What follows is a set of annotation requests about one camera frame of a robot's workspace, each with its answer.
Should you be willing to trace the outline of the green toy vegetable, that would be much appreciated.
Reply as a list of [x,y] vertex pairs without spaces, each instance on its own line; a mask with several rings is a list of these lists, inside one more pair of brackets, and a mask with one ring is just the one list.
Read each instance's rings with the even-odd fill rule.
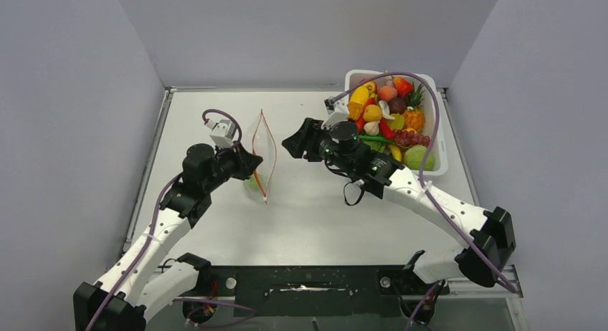
[[251,175],[248,179],[243,181],[244,190],[248,193],[262,193],[260,184],[256,175]]

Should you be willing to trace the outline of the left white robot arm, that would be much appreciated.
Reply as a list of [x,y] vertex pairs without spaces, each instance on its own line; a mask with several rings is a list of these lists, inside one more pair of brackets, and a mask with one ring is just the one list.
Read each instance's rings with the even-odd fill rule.
[[211,194],[230,179],[247,180],[263,162],[238,144],[191,146],[182,172],[162,189],[151,222],[117,263],[93,284],[73,295],[77,330],[144,330],[146,324],[181,294],[203,282],[210,263],[186,253],[171,268],[154,273],[170,250],[211,205]]

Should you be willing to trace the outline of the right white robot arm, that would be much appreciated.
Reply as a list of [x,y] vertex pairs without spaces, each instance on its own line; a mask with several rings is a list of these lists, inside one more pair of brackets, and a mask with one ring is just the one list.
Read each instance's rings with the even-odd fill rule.
[[392,156],[372,150],[351,121],[328,130],[307,117],[295,134],[281,142],[290,156],[333,165],[362,191],[395,203],[449,234],[458,245],[444,254],[420,250],[405,266],[404,286],[423,292],[431,283],[465,277],[494,287],[516,248],[511,215],[466,203],[406,168]]

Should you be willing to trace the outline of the green toy chili pepper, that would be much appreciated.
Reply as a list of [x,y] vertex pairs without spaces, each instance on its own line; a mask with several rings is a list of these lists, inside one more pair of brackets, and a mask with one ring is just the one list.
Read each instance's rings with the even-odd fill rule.
[[383,136],[379,136],[379,135],[375,135],[375,136],[371,136],[371,135],[360,135],[359,138],[361,140],[365,140],[365,141],[374,141],[374,142],[379,142],[379,143],[393,143],[394,141],[391,139],[386,139]]

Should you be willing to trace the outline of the yellow toy lemon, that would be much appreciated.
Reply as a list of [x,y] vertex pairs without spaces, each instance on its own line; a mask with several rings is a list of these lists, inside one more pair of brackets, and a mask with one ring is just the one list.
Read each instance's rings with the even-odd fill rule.
[[363,119],[366,123],[379,122],[383,118],[382,109],[378,105],[368,105],[363,113]]

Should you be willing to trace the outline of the purple toy grapes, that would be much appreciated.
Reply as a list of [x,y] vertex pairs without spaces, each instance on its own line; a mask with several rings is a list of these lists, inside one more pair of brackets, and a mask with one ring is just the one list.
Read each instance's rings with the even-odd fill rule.
[[427,147],[430,144],[430,137],[407,128],[406,130],[395,130],[393,142],[402,148],[410,148],[416,145]]

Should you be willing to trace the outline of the toy peach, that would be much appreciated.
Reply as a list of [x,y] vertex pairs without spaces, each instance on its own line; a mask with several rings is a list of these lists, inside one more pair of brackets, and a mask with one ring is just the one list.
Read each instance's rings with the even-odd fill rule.
[[390,102],[395,97],[398,96],[398,91],[395,87],[392,86],[384,86],[378,89],[377,95],[380,100],[384,100],[386,102]]

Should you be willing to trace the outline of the green toy cabbage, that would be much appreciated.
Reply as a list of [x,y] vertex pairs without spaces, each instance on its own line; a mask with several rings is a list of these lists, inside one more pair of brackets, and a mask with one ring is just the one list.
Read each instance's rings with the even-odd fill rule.
[[427,160],[422,165],[427,147],[422,145],[412,146],[404,152],[405,166],[412,170],[419,170],[423,167],[424,171],[432,171],[434,168],[434,155],[430,153]]

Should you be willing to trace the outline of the toy pineapple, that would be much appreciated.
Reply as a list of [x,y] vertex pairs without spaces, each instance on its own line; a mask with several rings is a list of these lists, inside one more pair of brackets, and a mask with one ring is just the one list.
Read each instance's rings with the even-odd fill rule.
[[404,112],[406,128],[411,128],[417,133],[422,133],[425,124],[425,115],[421,106],[423,101],[424,85],[418,85],[406,99],[407,107]]

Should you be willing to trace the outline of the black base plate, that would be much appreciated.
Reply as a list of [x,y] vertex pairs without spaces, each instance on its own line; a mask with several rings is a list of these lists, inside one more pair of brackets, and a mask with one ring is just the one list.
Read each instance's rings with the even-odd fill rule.
[[255,310],[260,317],[408,317],[428,323],[437,300],[450,288],[417,279],[404,265],[212,266],[187,297],[232,298],[235,317]]

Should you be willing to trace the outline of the aluminium frame rail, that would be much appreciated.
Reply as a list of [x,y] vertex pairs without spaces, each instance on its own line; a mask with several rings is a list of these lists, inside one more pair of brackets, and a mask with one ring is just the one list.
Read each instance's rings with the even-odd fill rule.
[[[153,289],[152,283],[156,281],[157,277],[163,277],[161,286],[167,286],[172,292],[177,292],[179,286],[179,278],[184,282],[181,286],[184,288],[192,288],[194,286],[194,277],[196,271],[189,265],[178,265],[177,270],[168,270],[165,273],[160,273],[156,269],[145,270],[144,273],[140,273],[137,269],[132,270],[130,274],[125,272],[123,267],[113,267],[107,273],[98,279],[102,282],[102,289],[109,292],[115,284],[118,283],[120,278],[124,281],[118,286],[116,292],[126,293],[126,298],[129,302],[135,302],[140,297],[150,297]],[[175,278],[170,278],[169,274],[173,274]],[[515,292],[510,292],[505,287],[502,287],[499,283],[493,287],[482,287],[469,279],[464,277],[453,277],[447,280],[447,287],[449,289],[448,296],[452,298],[479,298],[479,299],[507,299],[507,298],[522,298],[523,291],[521,284],[518,279],[518,273],[513,265],[506,266],[502,271],[503,276],[508,280],[512,286],[516,288]]]

